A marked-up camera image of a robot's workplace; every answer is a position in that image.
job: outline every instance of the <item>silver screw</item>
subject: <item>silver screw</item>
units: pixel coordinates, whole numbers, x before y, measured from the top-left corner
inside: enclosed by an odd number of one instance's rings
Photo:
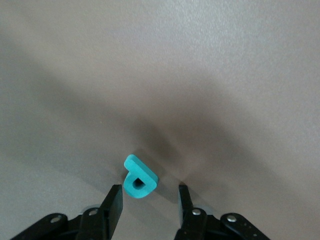
[[[195,208],[192,210],[192,214],[198,216],[201,214],[201,211],[199,209]]]
[[[97,209],[97,208],[96,208],[96,209],[93,209],[93,210],[91,210],[91,211],[89,212],[89,216],[96,215],[97,212],[98,212],[98,209]]]
[[[62,216],[61,216],[61,215],[58,215],[58,216],[52,218],[51,221],[50,221],[50,223],[54,224],[54,223],[56,223],[56,222],[59,222],[61,218],[62,218]]]
[[[230,222],[230,223],[235,223],[237,221],[236,217],[233,215],[229,215],[226,217],[226,219]]]

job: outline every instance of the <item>turquoise number 6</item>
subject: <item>turquoise number 6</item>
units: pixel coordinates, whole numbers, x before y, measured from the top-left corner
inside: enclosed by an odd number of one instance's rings
[[[156,189],[157,175],[150,170],[138,157],[131,154],[124,161],[124,167],[129,171],[123,188],[126,193],[136,199],[144,198]]]

